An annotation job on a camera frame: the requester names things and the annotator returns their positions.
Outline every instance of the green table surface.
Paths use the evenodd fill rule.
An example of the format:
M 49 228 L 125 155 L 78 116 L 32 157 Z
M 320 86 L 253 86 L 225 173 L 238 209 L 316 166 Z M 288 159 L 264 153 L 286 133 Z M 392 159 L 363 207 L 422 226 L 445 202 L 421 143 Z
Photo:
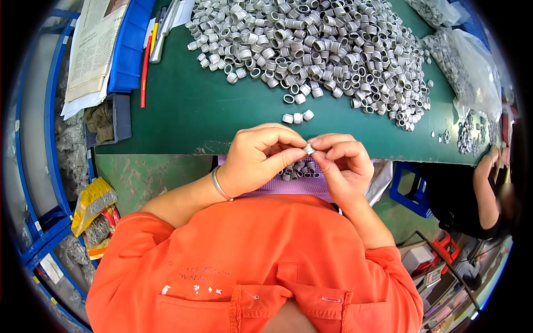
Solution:
M 156 1 L 153 15 L 164 2 Z M 434 32 L 404 0 L 391 2 L 403 25 L 411 27 L 416 36 Z M 146 108 L 140 108 L 140 90 L 131 93 L 132 137 L 99 146 L 97 153 L 224 155 L 239 129 L 280 123 L 284 113 L 303 113 L 307 109 L 314 112 L 314 118 L 291 125 L 304 139 L 323 133 L 350 133 L 364 144 L 371 158 L 477 164 L 489 148 L 488 144 L 482 147 L 477 156 L 459 153 L 459 119 L 452 104 L 455 95 L 434 61 L 422 67 L 424 79 L 434 82 L 431 110 L 413 132 L 407 132 L 387 115 L 352 109 L 349 96 L 335 99 L 325 89 L 323 97 L 308 95 L 305 103 L 296 105 L 283 103 L 287 91 L 279 86 L 269 89 L 249 75 L 230 85 L 223 71 L 201 68 L 196 60 L 200 50 L 187 50 L 192 40 L 185 26 L 172 29 L 165 39 L 161 63 L 149 66 Z M 446 129 L 451 134 L 449 144 L 439 143 L 438 135 Z

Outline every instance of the shirt pocket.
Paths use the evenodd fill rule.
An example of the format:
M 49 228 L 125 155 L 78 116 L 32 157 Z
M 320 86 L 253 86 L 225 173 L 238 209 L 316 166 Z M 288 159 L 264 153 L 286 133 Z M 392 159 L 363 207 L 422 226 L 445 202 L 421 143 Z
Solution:
M 230 304 L 157 295 L 158 332 L 229 332 Z
M 391 304 L 388 302 L 348 305 L 348 332 L 392 332 Z

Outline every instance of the label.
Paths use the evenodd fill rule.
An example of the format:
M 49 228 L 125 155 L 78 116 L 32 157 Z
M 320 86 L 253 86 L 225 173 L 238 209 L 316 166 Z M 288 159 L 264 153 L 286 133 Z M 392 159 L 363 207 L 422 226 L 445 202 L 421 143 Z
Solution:
M 46 272 L 46 275 L 57 284 L 59 280 L 64 276 L 63 271 L 59 268 L 58 264 L 55 262 L 54 258 L 52 258 L 52 255 L 48 253 L 43 260 L 39 263 L 41 264 L 41 267 L 43 268 L 43 271 Z

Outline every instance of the hand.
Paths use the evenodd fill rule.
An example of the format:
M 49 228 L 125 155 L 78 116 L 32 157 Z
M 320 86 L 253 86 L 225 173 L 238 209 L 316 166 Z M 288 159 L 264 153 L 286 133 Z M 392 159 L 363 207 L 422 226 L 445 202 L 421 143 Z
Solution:
M 317 150 L 312 156 L 326 178 L 329 195 L 335 203 L 347 210 L 355 201 L 364 200 L 374 166 L 362 143 L 349 134 L 319 135 L 309 143 Z
M 494 144 L 490 147 L 490 154 L 492 155 L 492 158 L 494 159 L 493 162 L 496 163 L 499 158 L 499 149 Z
M 216 173 L 219 185 L 232 198 L 255 191 L 286 166 L 304 158 L 305 145 L 298 133 L 280 124 L 241 129 Z

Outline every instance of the black shirt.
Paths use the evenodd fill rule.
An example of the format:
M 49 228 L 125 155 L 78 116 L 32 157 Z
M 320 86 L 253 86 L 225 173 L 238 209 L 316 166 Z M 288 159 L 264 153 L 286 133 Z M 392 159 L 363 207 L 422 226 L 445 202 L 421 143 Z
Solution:
M 502 216 L 487 230 L 479 222 L 478 201 L 474 193 L 472 177 L 474 168 L 468 165 L 419 163 L 418 169 L 426 180 L 430 207 L 439 220 L 439 227 L 457 231 L 478 239 L 501 237 L 505 233 Z M 492 191 L 494 179 L 488 178 Z

